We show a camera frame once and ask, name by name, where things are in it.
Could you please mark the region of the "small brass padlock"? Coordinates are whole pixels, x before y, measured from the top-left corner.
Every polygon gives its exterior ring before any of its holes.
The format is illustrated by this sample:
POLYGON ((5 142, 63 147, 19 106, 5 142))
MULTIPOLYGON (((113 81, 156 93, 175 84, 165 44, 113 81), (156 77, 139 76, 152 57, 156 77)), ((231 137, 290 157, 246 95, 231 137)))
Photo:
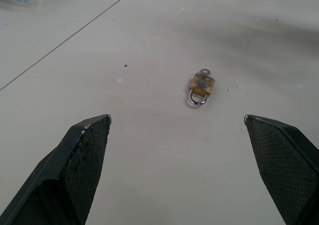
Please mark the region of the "small brass padlock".
POLYGON ((207 75, 195 74, 189 87, 189 101, 196 106, 204 105, 212 93, 215 80, 207 75), (202 97, 202 101, 198 102, 193 99, 193 95, 202 97))

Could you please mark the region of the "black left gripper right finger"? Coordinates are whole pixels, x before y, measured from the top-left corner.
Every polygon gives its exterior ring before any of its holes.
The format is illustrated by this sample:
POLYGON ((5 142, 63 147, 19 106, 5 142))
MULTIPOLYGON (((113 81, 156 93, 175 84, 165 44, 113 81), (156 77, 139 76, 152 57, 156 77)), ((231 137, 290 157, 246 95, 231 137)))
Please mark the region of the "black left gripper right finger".
POLYGON ((292 125, 244 118, 260 176, 286 225, 319 225, 319 149, 292 125))

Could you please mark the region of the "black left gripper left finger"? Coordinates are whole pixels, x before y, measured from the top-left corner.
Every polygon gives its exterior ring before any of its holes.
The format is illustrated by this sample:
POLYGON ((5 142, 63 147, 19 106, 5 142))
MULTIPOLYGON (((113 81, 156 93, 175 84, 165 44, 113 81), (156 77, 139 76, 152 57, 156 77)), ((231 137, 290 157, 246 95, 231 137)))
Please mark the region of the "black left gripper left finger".
POLYGON ((103 114, 70 127, 0 215, 0 225, 85 225, 111 123, 103 114))

